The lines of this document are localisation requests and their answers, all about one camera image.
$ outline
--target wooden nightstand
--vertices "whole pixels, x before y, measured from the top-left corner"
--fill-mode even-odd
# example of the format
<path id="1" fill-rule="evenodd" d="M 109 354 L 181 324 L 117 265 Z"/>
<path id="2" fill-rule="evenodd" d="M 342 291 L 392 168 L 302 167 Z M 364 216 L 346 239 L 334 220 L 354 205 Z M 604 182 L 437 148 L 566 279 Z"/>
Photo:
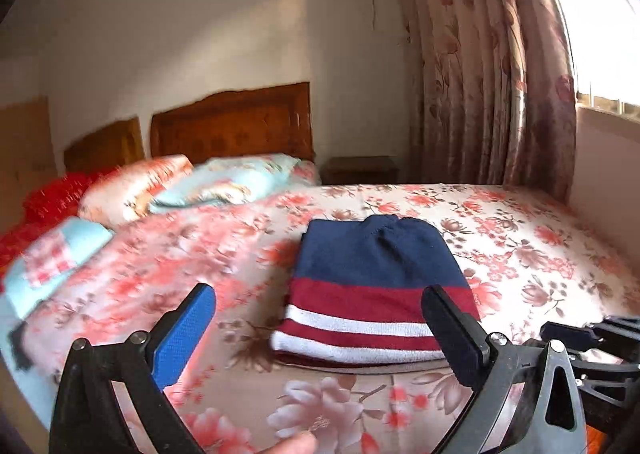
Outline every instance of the wooden nightstand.
<path id="1" fill-rule="evenodd" d="M 322 167 L 323 185 L 397 183 L 398 167 L 391 157 L 334 157 Z"/>

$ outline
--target bolt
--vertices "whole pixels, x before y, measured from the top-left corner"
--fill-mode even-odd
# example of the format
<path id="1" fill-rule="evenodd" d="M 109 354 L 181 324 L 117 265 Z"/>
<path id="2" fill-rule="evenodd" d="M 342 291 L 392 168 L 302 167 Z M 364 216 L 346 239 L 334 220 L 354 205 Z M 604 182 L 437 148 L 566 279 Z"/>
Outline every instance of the bolt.
<path id="1" fill-rule="evenodd" d="M 562 344 L 562 341 L 559 341 L 558 339 L 553 339 L 549 342 L 549 347 L 556 353 L 562 353 L 564 351 L 564 344 Z"/>
<path id="2" fill-rule="evenodd" d="M 507 337 L 502 333 L 491 333 L 491 335 L 489 335 L 489 338 L 491 339 L 491 342 L 493 342 L 496 346 L 504 346 L 508 342 Z"/>
<path id="3" fill-rule="evenodd" d="M 80 351 L 81 349 L 84 349 L 85 346 L 86 346 L 86 339 L 82 339 L 82 338 L 74 340 L 74 343 L 71 344 L 71 347 L 76 351 Z"/>
<path id="4" fill-rule="evenodd" d="M 134 331 L 129 337 L 129 340 L 133 344 L 144 344 L 146 341 L 146 331 Z"/>

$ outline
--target floral pillow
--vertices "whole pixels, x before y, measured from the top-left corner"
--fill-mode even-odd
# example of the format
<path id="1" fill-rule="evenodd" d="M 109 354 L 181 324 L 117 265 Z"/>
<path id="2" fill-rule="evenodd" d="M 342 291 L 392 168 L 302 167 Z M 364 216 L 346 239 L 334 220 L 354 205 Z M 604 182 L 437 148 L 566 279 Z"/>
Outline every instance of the floral pillow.
<path id="1" fill-rule="evenodd" d="M 289 185 L 300 185 L 302 187 L 322 185 L 318 168 L 312 161 L 300 160 L 300 163 L 291 171 Z"/>
<path id="2" fill-rule="evenodd" d="M 78 208 L 81 218 L 117 229 L 147 214 L 154 195 L 191 173 L 184 155 L 142 160 L 94 183 Z"/>
<path id="3" fill-rule="evenodd" d="M 155 196 L 152 212 L 200 203 L 256 201 L 285 186 L 300 162 L 288 155 L 212 158 L 171 188 Z"/>

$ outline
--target finger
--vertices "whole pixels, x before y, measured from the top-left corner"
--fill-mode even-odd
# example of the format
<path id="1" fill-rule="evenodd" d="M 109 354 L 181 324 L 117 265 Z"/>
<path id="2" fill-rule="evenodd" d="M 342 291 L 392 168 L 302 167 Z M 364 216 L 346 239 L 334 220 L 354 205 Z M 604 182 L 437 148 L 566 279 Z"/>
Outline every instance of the finger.
<path id="1" fill-rule="evenodd" d="M 316 437 L 311 432 L 304 431 L 282 440 L 259 454 L 314 454 L 317 446 Z"/>

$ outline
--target white wall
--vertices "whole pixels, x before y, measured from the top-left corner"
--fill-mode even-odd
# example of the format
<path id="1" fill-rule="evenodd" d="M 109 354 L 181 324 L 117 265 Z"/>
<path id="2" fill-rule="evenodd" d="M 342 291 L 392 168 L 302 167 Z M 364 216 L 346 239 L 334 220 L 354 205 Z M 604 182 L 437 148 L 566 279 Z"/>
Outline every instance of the white wall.
<path id="1" fill-rule="evenodd" d="M 40 56 L 52 142 L 211 92 L 308 80 L 318 163 L 335 155 L 404 160 L 398 0 L 18 0 L 0 56 Z"/>
<path id="2" fill-rule="evenodd" d="M 0 58 L 0 109 L 40 95 L 38 67 L 34 56 Z"/>
<path id="3" fill-rule="evenodd" d="M 640 123 L 578 109 L 570 206 L 640 272 Z"/>

